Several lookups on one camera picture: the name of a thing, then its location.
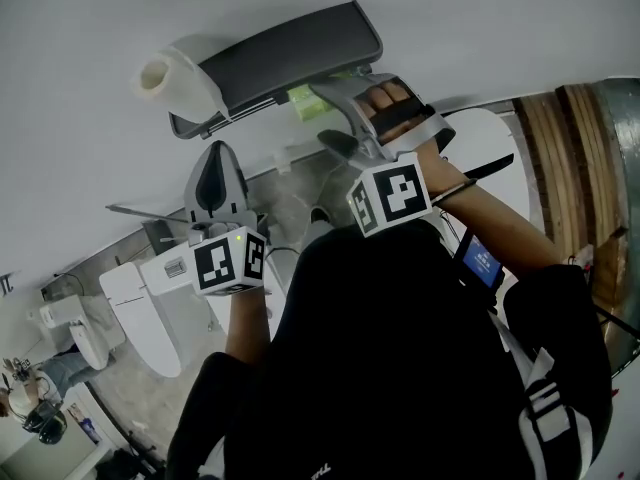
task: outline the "toilet paper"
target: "toilet paper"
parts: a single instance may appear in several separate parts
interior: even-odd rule
[[[132,89],[140,98],[192,123],[204,123],[218,111],[229,119],[216,83],[174,47],[153,55],[134,77]]]

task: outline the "blue jeans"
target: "blue jeans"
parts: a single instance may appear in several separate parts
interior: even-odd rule
[[[113,357],[109,356],[108,366],[113,362]],[[40,370],[49,376],[62,399],[73,386],[90,381],[101,371],[91,368],[79,352],[52,357],[40,365]]]

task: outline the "floor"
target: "floor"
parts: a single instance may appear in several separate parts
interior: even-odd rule
[[[521,156],[529,185],[531,221],[544,230],[539,194],[522,128],[510,102],[488,106],[501,115],[511,128]],[[258,211],[269,214],[274,245],[288,245],[299,250],[314,204],[324,206],[338,226],[352,222],[345,202],[347,190],[357,176],[353,168],[339,164],[328,153],[319,153],[295,162],[288,173],[271,171],[249,180],[250,202]],[[174,236],[184,235],[181,224],[171,224]],[[78,276],[87,295],[102,293],[99,276],[131,258],[153,256],[144,231],[140,230],[83,262],[70,273]],[[295,269],[295,256],[282,253],[276,257],[278,273],[290,279]],[[57,300],[79,293],[72,277],[62,277],[47,287],[48,299]],[[219,329],[211,332],[211,340],[199,357],[176,379],[160,377],[152,371],[127,342],[114,353],[116,364],[102,372],[92,386],[120,425],[131,430],[144,445],[154,446],[159,457],[166,457],[182,408],[205,358],[224,349],[226,337]]]

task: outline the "person in background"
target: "person in background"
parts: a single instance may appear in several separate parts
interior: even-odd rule
[[[13,376],[16,373],[16,361],[4,359],[4,368]],[[0,417],[13,415],[24,422],[40,402],[48,400],[53,405],[60,404],[73,386],[88,382],[104,370],[94,370],[79,352],[52,357],[37,367],[29,368],[27,379],[16,380],[11,393],[0,389]]]
[[[408,98],[391,83],[367,96],[370,118]],[[431,197],[467,180],[434,140],[416,152]],[[555,359],[563,402],[589,419],[596,457],[611,370],[581,269],[477,185],[441,207],[519,280],[503,303],[511,331]],[[534,478],[514,360],[437,230],[415,220],[365,239],[315,208],[309,234],[272,342],[264,289],[232,296],[226,351],[191,390],[167,480]]]

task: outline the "shoe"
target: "shoe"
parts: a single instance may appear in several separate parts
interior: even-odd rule
[[[331,224],[331,217],[329,217],[327,210],[322,206],[314,206],[311,208],[311,224],[318,222],[319,220],[323,220]]]

